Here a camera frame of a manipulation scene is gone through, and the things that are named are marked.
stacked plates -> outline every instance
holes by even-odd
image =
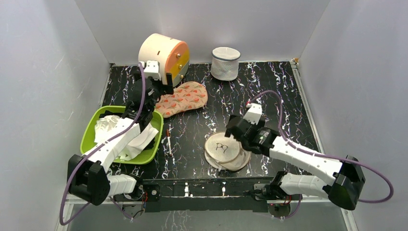
[[[218,132],[205,142],[204,156],[214,168],[238,171],[249,163],[251,152],[244,150],[234,138],[225,137],[225,132]]]

marble tabletop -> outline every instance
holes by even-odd
[[[102,105],[125,105],[137,88],[137,66],[113,66]],[[215,132],[225,131],[231,114],[242,115],[245,102],[264,90],[275,90],[282,97],[283,130],[291,140],[317,150],[312,128],[289,62],[240,63],[236,80],[220,81],[210,74],[211,64],[190,64],[182,82],[196,81],[205,86],[208,102],[204,108],[164,119],[161,143],[154,160],[146,165],[116,164],[113,174],[132,173],[143,179],[196,179],[218,177],[273,177],[278,171],[303,174],[303,170],[280,160],[252,154],[250,163],[239,171],[217,170],[204,157],[204,142]],[[260,99],[266,127],[277,129],[276,99]],[[169,155],[166,129],[171,131]]]

white cloth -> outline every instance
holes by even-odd
[[[107,115],[104,118],[96,121],[95,125],[95,143],[100,143],[108,140],[107,133],[116,126],[120,117],[117,115]],[[134,138],[127,146],[120,152],[119,158],[123,161],[128,161],[138,156],[143,149],[154,139],[159,131],[149,123],[148,126]]]

glasses icon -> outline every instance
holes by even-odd
[[[223,153],[225,153],[225,151],[228,149],[228,146],[223,145],[223,144],[221,144],[221,143],[217,143],[216,150],[218,150],[218,148],[221,148],[222,150],[224,150]]]

small stick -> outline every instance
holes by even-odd
[[[171,145],[170,145],[170,132],[167,129],[167,143],[168,143],[168,152],[170,153],[170,156],[173,156],[171,153]]]

